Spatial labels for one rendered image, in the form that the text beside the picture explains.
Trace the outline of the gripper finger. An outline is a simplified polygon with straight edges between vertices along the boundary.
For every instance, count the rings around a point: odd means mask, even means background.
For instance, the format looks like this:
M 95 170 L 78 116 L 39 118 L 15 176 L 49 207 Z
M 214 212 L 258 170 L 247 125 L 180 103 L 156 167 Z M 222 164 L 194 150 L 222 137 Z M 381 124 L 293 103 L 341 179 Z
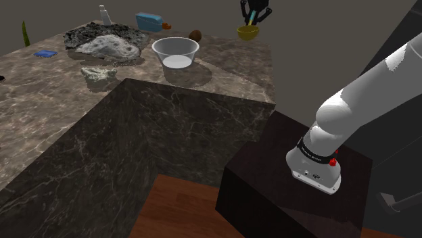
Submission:
M 257 25 L 257 23 L 260 23 L 265 20 L 271 13 L 272 9 L 269 7 L 265 9 L 265 12 L 262 15 L 259 15 L 259 12 L 257 12 L 254 18 L 254 25 Z
M 245 8 L 247 2 L 248 2 L 247 0 L 240 1 L 241 13 L 242 13 L 242 17 L 244 18 L 245 25 L 247 25 L 249 22 L 248 13 L 246 12 L 246 8 Z

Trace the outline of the yellow bowl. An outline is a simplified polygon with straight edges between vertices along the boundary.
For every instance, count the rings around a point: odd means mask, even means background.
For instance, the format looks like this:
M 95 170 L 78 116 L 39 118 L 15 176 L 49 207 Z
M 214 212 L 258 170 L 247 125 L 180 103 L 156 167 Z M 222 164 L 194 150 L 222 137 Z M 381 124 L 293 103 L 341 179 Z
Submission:
M 259 27 L 256 25 L 241 26 L 237 29 L 238 37 L 244 41 L 250 41 L 259 33 Z

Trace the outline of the blue bottle with orange cap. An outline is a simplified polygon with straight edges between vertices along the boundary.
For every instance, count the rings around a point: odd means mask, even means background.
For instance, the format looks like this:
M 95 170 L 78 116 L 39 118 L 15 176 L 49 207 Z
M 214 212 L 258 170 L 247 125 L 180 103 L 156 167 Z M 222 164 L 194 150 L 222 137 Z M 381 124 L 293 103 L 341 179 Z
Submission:
M 159 15 L 138 13 L 135 15 L 135 18 L 140 30 L 160 32 L 162 30 L 170 30 L 172 28 L 172 25 L 165 22 L 162 16 Z

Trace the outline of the grey white bottle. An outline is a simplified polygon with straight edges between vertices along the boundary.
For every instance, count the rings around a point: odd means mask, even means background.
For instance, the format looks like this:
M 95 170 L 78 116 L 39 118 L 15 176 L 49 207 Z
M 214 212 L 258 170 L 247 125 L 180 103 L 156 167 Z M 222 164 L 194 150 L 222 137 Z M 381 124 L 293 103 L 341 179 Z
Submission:
M 104 26 L 111 26 L 112 21 L 104 5 L 99 6 L 100 16 Z

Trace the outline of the large grey rough rock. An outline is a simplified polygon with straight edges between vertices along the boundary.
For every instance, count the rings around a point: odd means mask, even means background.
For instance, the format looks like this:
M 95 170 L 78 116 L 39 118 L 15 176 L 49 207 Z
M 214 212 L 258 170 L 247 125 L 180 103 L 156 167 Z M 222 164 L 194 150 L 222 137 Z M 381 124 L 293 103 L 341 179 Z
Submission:
M 149 34 L 123 24 L 105 26 L 88 23 L 63 36 L 66 49 L 74 49 L 109 62 L 126 63 L 137 60 L 149 43 Z

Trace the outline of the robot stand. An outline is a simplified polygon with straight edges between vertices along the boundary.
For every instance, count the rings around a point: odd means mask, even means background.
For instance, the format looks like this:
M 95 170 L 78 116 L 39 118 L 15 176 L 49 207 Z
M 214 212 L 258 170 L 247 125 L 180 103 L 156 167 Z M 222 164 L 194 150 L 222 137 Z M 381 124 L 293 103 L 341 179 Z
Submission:
M 216 211 L 245 238 L 360 238 L 372 161 L 342 145 L 339 191 L 319 191 L 294 178 L 285 161 L 307 130 L 273 112 L 260 140 L 225 166 Z

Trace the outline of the small pale grey rock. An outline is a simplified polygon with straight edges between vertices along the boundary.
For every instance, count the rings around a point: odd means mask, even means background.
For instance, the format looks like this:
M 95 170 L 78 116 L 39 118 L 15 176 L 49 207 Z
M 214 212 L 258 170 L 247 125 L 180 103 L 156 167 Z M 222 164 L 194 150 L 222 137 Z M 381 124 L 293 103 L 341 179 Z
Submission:
M 117 69 L 101 69 L 101 68 L 82 68 L 80 70 L 87 82 L 99 82 L 109 80 L 116 76 Z

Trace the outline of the green plant leaf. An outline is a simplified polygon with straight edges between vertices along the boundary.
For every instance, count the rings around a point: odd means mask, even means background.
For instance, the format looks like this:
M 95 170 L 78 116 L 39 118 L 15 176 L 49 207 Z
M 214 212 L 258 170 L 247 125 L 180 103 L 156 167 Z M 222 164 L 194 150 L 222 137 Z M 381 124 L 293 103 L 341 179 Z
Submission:
M 26 31 L 25 21 L 22 22 L 22 36 L 23 36 L 23 39 L 24 39 L 24 45 L 26 47 L 30 46 L 30 40 L 29 40 L 29 37 L 28 37 L 28 33 Z

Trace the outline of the grey angled bar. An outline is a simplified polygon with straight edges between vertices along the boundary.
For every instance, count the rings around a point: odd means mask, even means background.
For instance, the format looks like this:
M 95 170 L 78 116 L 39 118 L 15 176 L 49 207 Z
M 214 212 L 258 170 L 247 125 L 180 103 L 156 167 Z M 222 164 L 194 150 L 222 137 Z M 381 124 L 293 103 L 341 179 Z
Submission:
M 387 193 L 377 193 L 376 198 L 380 203 L 381 207 L 388 214 L 396 214 L 411 206 L 421 204 L 422 191 L 407 198 L 401 199 L 400 201 L 396 201 L 393 195 Z

